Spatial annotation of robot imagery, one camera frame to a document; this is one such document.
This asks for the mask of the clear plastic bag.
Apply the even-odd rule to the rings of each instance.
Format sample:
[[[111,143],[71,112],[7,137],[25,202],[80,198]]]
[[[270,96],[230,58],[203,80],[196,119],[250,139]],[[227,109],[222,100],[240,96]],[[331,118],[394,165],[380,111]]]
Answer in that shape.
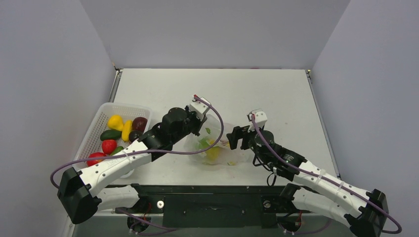
[[[220,156],[217,161],[211,162],[206,159],[205,152],[189,155],[190,160],[201,163],[205,165],[229,165],[235,166],[240,163],[249,162],[251,159],[251,154],[248,150],[243,151],[240,149],[231,150],[229,146],[229,141],[227,139],[226,134],[233,130],[234,125],[230,123],[224,124],[224,131],[222,134],[221,139],[216,143],[216,139],[219,137],[221,132],[221,125],[217,117],[212,115],[207,115],[207,121],[204,123],[200,130],[200,135],[196,136],[190,134],[186,137],[184,143],[184,150],[186,152],[195,152],[198,151],[196,149],[196,142],[198,139],[207,138],[212,140],[212,145],[221,147],[223,150],[220,153]]]

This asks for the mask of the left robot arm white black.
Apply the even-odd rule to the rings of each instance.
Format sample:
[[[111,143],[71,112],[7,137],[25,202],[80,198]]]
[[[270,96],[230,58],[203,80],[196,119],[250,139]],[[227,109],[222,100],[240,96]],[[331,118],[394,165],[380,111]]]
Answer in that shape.
[[[172,108],[163,116],[162,122],[114,155],[113,159],[79,171],[73,167],[62,174],[58,198],[73,224],[80,224],[97,211],[117,207],[131,208],[142,212],[147,207],[147,198],[135,189],[135,185],[110,188],[109,185],[131,170],[155,161],[170,151],[175,143],[185,136],[199,131],[206,121],[209,107],[190,104],[186,108]]]

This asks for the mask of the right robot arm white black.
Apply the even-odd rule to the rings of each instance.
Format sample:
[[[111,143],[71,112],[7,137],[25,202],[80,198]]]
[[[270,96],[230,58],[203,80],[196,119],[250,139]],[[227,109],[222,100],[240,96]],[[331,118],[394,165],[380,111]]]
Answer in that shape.
[[[378,237],[383,233],[388,206],[383,192],[356,188],[316,167],[305,157],[275,143],[270,131],[233,128],[227,134],[231,149],[242,140],[241,149],[251,149],[254,157],[276,176],[290,181],[279,196],[285,211],[307,210],[345,225],[357,237]]]

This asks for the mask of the green fake fruit in bag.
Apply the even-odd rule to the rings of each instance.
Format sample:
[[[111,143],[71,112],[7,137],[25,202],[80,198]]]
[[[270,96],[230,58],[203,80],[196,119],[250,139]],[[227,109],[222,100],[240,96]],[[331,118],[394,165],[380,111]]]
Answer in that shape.
[[[197,150],[204,150],[204,149],[210,147],[211,144],[212,144],[211,139],[201,138],[201,139],[198,139],[198,141],[196,142],[196,149]]]

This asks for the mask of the yellow fake lemon in bag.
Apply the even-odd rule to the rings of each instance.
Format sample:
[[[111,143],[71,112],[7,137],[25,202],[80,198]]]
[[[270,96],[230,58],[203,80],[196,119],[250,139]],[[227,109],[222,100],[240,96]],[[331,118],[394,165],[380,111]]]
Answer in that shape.
[[[205,151],[206,159],[208,161],[211,161],[211,162],[217,161],[219,156],[220,156],[220,153],[222,152],[222,150],[223,149],[221,147],[218,147],[218,146],[215,146],[215,147],[212,147],[212,148],[208,149],[207,151]]]

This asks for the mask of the dark red fake plum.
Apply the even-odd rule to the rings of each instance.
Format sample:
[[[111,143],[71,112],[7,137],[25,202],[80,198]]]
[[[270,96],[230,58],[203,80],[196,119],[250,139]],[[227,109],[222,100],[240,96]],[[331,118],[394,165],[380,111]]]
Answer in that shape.
[[[146,125],[148,123],[147,118],[145,117],[136,117],[131,124],[131,129],[133,131],[141,131],[144,132]]]

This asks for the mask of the dark purple fake fruit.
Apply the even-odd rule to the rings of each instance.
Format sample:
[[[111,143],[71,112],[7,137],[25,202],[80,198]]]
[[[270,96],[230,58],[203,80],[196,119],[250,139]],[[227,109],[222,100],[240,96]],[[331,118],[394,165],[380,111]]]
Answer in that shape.
[[[130,143],[134,142],[138,138],[140,138],[143,135],[143,132],[140,130],[133,130],[128,135],[128,140]]]

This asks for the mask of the yellow fake banana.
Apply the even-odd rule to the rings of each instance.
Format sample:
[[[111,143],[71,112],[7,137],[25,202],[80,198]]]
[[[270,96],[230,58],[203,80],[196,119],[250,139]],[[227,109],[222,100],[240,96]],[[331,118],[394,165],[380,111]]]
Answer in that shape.
[[[121,134],[121,139],[124,142],[129,142],[129,134],[131,133],[131,131],[132,131],[132,121],[127,120],[123,125],[122,134]]]

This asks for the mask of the yellow fake pear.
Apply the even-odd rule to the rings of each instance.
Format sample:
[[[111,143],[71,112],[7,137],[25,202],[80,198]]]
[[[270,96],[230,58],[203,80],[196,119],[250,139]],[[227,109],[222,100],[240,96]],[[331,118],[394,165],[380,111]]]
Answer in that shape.
[[[107,126],[109,129],[122,131],[124,127],[123,118],[120,115],[112,115],[107,121]]]

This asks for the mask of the orange green fake mango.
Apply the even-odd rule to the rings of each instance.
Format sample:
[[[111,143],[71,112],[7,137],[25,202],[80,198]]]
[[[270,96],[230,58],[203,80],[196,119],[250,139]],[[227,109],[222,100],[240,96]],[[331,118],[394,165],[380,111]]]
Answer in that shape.
[[[117,146],[111,153],[110,156],[114,156],[115,154],[121,152],[124,149],[123,146]]]

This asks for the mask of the dark green fake avocado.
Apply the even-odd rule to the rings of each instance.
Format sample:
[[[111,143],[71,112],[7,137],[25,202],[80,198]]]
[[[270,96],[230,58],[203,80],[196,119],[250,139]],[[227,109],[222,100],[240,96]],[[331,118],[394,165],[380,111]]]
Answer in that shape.
[[[100,134],[99,139],[101,141],[109,140],[109,139],[118,140],[118,139],[121,138],[121,134],[122,134],[122,132],[119,131],[119,130],[108,129],[108,130],[103,131]]]

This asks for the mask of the red fake strawberry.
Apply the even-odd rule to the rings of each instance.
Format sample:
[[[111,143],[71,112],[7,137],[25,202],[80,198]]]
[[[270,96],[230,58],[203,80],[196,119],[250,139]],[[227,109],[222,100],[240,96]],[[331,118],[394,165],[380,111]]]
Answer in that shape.
[[[103,153],[110,155],[117,148],[117,146],[118,144],[116,140],[109,139],[102,142],[101,149]]]

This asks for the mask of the white plastic basket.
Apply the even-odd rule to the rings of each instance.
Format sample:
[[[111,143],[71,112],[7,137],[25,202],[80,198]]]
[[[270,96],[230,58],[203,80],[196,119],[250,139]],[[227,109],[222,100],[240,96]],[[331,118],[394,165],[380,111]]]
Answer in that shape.
[[[96,113],[87,133],[79,147],[75,160],[104,155],[115,155],[119,151],[133,153],[135,150],[128,149],[131,142],[128,133],[133,128],[127,128],[127,133],[122,132],[123,127],[134,125],[140,118],[142,125],[140,131],[148,130],[152,117],[152,110],[147,107],[121,103],[105,103]]]

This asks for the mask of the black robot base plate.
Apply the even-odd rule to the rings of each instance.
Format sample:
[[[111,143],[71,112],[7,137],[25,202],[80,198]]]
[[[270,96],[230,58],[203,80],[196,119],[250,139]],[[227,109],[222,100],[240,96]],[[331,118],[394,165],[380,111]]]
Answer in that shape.
[[[275,228],[298,210],[281,198],[283,186],[134,185],[140,200],[133,207],[116,204],[112,211],[163,219],[168,228]]]

